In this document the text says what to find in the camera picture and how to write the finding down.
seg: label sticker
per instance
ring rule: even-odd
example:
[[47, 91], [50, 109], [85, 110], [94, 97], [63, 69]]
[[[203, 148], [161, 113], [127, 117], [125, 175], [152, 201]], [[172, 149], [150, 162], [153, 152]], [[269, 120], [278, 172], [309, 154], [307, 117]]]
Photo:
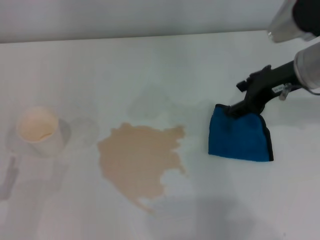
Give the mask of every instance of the label sticker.
[[277, 94], [279, 92], [282, 92], [282, 90], [285, 89], [285, 85], [284, 84], [281, 84], [279, 86], [275, 86], [272, 88], [272, 91], [274, 94]]

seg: blue towel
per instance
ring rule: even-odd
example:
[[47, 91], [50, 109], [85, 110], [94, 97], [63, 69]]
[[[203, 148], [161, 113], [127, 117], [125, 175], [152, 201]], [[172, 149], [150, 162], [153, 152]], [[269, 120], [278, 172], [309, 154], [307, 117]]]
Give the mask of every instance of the blue towel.
[[270, 132], [262, 116], [226, 116], [227, 106], [215, 106], [209, 132], [209, 154], [254, 162], [274, 160]]

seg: white table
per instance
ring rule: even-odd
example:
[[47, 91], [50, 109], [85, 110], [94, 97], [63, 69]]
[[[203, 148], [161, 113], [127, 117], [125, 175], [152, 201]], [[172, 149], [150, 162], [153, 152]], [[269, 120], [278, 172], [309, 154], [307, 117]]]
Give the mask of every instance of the white table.
[[[242, 100], [238, 82], [309, 45], [274, 44], [263, 31], [1, 44], [0, 239], [318, 239], [320, 98], [299, 90], [267, 104], [274, 162], [207, 154], [215, 104]], [[12, 142], [34, 105], [69, 126], [61, 156]], [[102, 176], [97, 142], [122, 123], [185, 127], [177, 152], [187, 175], [163, 174], [165, 195], [145, 203], [154, 215]]]

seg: tabletop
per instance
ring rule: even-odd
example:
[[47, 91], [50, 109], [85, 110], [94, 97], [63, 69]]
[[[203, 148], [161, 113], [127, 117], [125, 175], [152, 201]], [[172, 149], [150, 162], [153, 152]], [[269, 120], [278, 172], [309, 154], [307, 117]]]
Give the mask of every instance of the tabletop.
[[[208, 155], [215, 104], [311, 44], [264, 31], [0, 44], [0, 239], [317, 239], [320, 99], [266, 105], [274, 162]], [[17, 138], [31, 106], [57, 112], [60, 155]]]

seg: cup rim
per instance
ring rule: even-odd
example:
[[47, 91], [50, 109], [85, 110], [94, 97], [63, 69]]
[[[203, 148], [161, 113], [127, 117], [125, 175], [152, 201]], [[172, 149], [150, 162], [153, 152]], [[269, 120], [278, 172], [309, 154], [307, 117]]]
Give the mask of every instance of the cup rim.
[[[19, 130], [19, 127], [23, 121], [23, 119], [26, 117], [26, 115], [31, 111], [31, 110], [35, 110], [35, 109], [43, 109], [43, 110], [46, 110], [46, 111], [49, 111], [50, 113], [52, 113], [54, 116], [55, 116], [55, 123], [54, 123], [54, 132], [49, 135], [49, 136], [46, 136], [45, 138], [39, 140], [39, 141], [30, 141], [30, 140], [27, 140], [25, 139], [21, 134], [20, 134], [20, 130]], [[29, 144], [38, 144], [38, 143], [42, 143], [50, 138], [52, 138], [52, 136], [57, 132], [58, 130], [58, 127], [59, 127], [59, 118], [57, 117], [57, 114], [49, 107], [45, 107], [45, 106], [32, 106], [32, 107], [29, 107], [27, 108], [21, 115], [20, 117], [18, 118], [18, 121], [16, 122], [16, 125], [15, 125], [15, 132], [16, 134], [18, 135], [18, 137], [26, 142], [26, 143], [29, 143]]]

